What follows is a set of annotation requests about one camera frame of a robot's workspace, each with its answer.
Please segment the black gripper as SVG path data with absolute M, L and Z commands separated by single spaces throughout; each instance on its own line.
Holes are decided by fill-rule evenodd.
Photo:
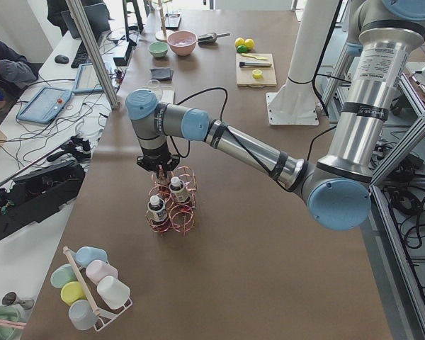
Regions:
M 157 183 L 164 185 L 164 174 L 173 171 L 180 162 L 180 156 L 172 154 L 168 148 L 142 149 L 137 157 L 137 165 L 146 171 L 157 173 Z

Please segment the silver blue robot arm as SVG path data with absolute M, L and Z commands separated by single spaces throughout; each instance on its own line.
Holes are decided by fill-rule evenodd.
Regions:
M 276 79 L 283 83 L 299 31 L 296 15 L 289 11 L 185 10 L 181 27 L 194 33 L 227 32 L 216 46 L 197 47 L 190 56 L 169 55 L 166 65 L 174 70 L 176 98 L 185 106 L 200 108 L 214 118 L 224 118 L 232 127 L 281 149 L 295 158 L 312 150 L 324 155 L 330 136 L 313 137 L 327 127 L 319 125 L 270 125 L 266 113 L 266 90 L 238 86 L 235 72 L 234 39 L 253 38 L 256 50 L 270 53 Z M 108 123 L 117 144 L 128 148 L 118 167 L 120 191 L 117 208 L 110 216 L 123 228 L 149 231 L 145 219 L 150 176 L 135 163 L 141 150 L 127 111 L 122 109 Z M 260 227 L 313 226 L 307 208 L 292 193 L 280 189 L 270 178 L 202 142 L 194 142 L 186 160 L 199 181 L 196 221 L 202 228 L 221 223 Z

